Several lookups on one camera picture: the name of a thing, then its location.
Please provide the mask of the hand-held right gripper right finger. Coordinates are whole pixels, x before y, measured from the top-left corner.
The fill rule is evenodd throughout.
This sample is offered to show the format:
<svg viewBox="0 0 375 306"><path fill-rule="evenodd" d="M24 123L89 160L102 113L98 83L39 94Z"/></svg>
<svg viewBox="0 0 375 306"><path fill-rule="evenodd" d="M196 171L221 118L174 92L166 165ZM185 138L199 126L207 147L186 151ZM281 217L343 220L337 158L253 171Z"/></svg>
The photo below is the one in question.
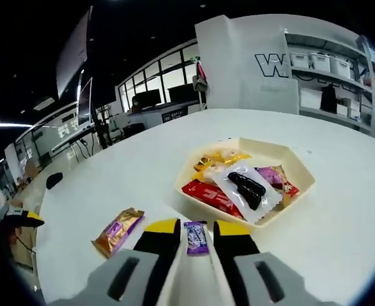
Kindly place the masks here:
<svg viewBox="0 0 375 306"><path fill-rule="evenodd" d="M303 278L269 252L260 252L249 231L217 220L213 243L236 305L305 305Z"/></svg>

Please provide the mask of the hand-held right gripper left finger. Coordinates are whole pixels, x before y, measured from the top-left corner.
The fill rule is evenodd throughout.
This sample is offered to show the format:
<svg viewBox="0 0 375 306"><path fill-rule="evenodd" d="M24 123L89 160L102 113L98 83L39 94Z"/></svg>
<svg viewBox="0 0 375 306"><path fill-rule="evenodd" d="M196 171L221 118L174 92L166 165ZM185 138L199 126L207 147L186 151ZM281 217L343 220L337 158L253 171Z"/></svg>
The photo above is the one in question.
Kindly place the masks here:
<svg viewBox="0 0 375 306"><path fill-rule="evenodd" d="M122 249L89 276L85 289L51 305L156 305L181 242L178 218L147 226L133 249Z"/></svg>

